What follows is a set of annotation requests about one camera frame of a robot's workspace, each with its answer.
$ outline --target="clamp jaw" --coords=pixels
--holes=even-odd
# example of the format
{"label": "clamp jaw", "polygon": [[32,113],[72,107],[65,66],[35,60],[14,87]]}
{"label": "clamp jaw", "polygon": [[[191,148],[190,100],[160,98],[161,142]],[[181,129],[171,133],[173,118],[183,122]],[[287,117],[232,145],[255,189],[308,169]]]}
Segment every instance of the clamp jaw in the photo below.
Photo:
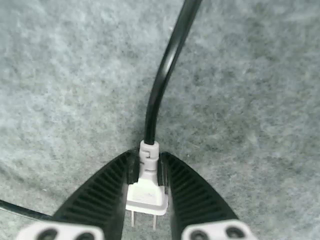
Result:
{"label": "clamp jaw", "polygon": [[[23,229],[16,240],[121,240],[128,188],[138,182],[139,165],[136,150],[119,155],[80,186],[50,221]],[[158,186],[168,187],[172,240],[257,240],[182,160],[163,152],[157,170]]]}

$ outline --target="screw hole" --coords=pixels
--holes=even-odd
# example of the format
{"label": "screw hole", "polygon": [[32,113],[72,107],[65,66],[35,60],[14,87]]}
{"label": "screw hole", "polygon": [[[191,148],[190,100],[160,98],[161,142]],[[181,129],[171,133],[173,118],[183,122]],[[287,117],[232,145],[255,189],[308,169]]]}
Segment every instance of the screw hole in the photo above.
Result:
{"label": "screw hole", "polygon": [[209,240],[208,235],[200,230],[191,233],[191,240]]}
{"label": "screw hole", "polygon": [[95,240],[95,237],[91,233],[85,232],[79,235],[75,240]]}
{"label": "screw hole", "polygon": [[229,238],[231,239],[242,239],[245,237],[245,234],[243,231],[241,231],[237,227],[229,227],[226,230],[226,234],[228,235]]}
{"label": "screw hole", "polygon": [[40,233],[37,240],[54,240],[57,234],[58,234],[57,230],[50,228]]}

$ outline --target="black cable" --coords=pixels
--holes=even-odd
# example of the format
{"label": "black cable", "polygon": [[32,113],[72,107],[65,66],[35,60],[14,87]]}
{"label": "black cable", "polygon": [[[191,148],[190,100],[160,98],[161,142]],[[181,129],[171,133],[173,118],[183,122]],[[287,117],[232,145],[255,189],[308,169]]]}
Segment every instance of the black cable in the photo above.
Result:
{"label": "black cable", "polygon": [[24,208],[3,200],[0,200],[0,210],[19,215],[24,218],[32,219],[35,221],[50,220],[51,216],[43,214],[41,212],[33,211],[31,209]]}
{"label": "black cable", "polygon": [[153,145],[155,143],[156,124],[160,103],[201,1],[202,0],[184,1],[170,41],[164,52],[146,110],[144,125],[144,142],[146,144]]}

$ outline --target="metal prong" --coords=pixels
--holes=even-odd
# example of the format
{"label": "metal prong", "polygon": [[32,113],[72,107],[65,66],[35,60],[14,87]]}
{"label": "metal prong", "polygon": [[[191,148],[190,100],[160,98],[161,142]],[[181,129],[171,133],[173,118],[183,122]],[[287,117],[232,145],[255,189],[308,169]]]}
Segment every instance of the metal prong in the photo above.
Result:
{"label": "metal prong", "polygon": [[131,211],[131,227],[135,226],[135,212]]}
{"label": "metal prong", "polygon": [[156,230],[156,224],[157,224],[157,215],[153,215],[153,231]]}

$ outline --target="white plug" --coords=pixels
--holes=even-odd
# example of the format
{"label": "white plug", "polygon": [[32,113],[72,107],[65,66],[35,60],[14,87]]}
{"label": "white plug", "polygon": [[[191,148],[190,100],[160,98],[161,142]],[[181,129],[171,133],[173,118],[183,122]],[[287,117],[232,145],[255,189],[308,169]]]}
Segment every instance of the white plug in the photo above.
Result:
{"label": "white plug", "polygon": [[140,142],[140,171],[138,182],[128,186],[125,209],[131,211],[131,226],[135,225],[135,212],[153,215],[153,230],[157,216],[166,214],[168,195],[165,187],[158,184],[159,143]]}

